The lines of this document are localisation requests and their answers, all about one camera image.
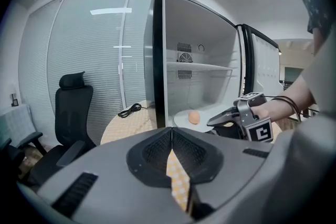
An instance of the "egg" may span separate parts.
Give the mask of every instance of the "egg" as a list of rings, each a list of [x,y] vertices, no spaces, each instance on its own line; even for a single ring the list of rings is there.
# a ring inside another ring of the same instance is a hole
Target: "egg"
[[[197,110],[190,111],[188,118],[189,118],[190,123],[195,124],[195,125],[199,124],[201,120],[201,117]]]

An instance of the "chair headrest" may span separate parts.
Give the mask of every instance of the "chair headrest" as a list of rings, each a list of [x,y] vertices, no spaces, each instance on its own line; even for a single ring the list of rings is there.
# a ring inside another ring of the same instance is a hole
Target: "chair headrest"
[[[76,74],[67,74],[59,80],[59,86],[63,90],[77,89],[84,87],[83,74],[85,71]]]

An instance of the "black cable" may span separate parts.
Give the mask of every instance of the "black cable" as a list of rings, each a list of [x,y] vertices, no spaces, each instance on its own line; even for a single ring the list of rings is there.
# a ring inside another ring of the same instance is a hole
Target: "black cable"
[[[133,106],[131,106],[128,110],[121,111],[118,113],[118,116],[121,118],[126,118],[128,117],[131,113],[140,111],[141,109],[147,109],[141,106],[141,104],[135,103]]]
[[[287,96],[283,96],[283,95],[265,96],[265,97],[270,97],[270,98],[273,98],[272,100],[280,100],[280,101],[288,103],[290,105],[290,107],[294,110],[294,113],[296,114],[296,117],[298,118],[298,121],[301,122],[301,116],[300,116],[299,108],[292,99],[290,99]]]

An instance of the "black office chair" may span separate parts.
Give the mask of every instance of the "black office chair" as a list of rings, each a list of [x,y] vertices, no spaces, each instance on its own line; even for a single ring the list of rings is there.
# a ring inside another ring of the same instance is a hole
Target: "black office chair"
[[[84,85],[83,74],[67,74],[59,81],[55,133],[62,145],[51,149],[31,169],[30,177],[37,185],[42,185],[55,172],[96,146],[86,130],[93,87]]]

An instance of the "table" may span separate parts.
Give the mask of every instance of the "table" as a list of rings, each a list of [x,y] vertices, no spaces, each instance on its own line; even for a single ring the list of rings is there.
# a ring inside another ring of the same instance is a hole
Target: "table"
[[[146,107],[145,100],[140,102],[140,104],[141,106]],[[147,109],[141,109],[138,112],[134,112],[124,119],[116,115],[106,127],[100,144],[150,131],[155,128],[156,126],[153,126],[151,123]],[[281,132],[281,129],[276,123],[272,123],[272,128],[275,141],[277,135]],[[168,157],[166,174],[172,179],[172,195],[174,199],[185,211],[190,179],[173,151],[171,151]]]
[[[22,139],[35,131],[27,104],[0,110],[0,143],[10,138],[11,145],[17,147]]]

